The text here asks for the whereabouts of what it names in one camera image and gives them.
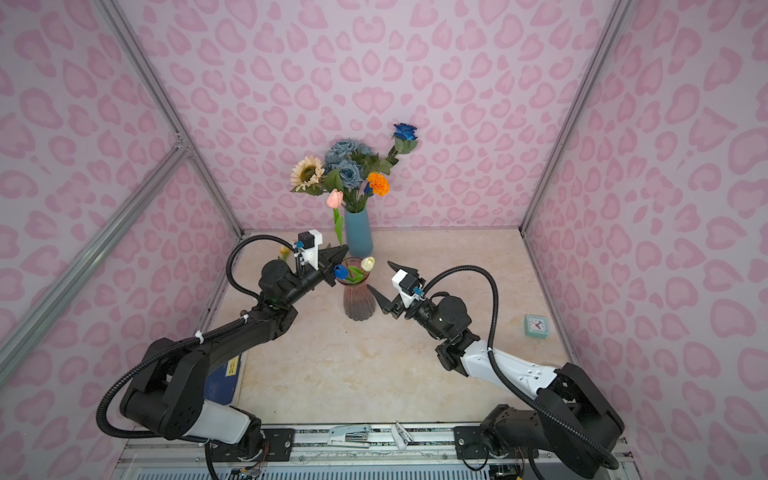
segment pink tulip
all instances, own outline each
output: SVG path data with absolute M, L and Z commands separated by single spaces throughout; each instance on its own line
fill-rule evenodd
M 339 208 L 341 207 L 341 202 L 344 199 L 344 194 L 339 192 L 337 189 L 333 189 L 333 191 L 328 195 L 328 200 L 326 200 L 326 205 L 328 205 L 331 208 Z

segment blue book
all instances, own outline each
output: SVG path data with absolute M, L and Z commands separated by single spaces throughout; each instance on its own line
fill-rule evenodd
M 235 396 L 240 376 L 241 356 L 215 369 L 205 380 L 205 398 L 220 405 L 229 405 Z

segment alarm clock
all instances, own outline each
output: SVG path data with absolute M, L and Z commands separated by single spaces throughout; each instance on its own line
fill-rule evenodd
M 543 316 L 526 315 L 523 320 L 525 335 L 545 339 L 549 335 L 549 322 Z

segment pink glass vase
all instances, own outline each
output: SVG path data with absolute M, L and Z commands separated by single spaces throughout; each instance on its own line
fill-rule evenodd
M 362 259 L 357 257 L 350 257 L 342 261 L 342 265 L 349 269 L 351 266 L 360 268 Z M 373 298 L 373 294 L 368 290 L 366 284 L 368 283 L 368 275 L 370 272 L 365 272 L 360 283 L 348 283 L 346 280 L 339 280 L 339 283 L 344 285 L 344 313 L 357 321 L 368 319 L 376 311 L 376 299 Z

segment blue vase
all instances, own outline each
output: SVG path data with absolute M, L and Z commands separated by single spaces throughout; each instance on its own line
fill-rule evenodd
M 373 252 L 371 223 L 368 221 L 366 208 L 357 214 L 345 211 L 344 229 L 346 230 L 346 244 L 349 245 L 349 255 L 365 258 Z

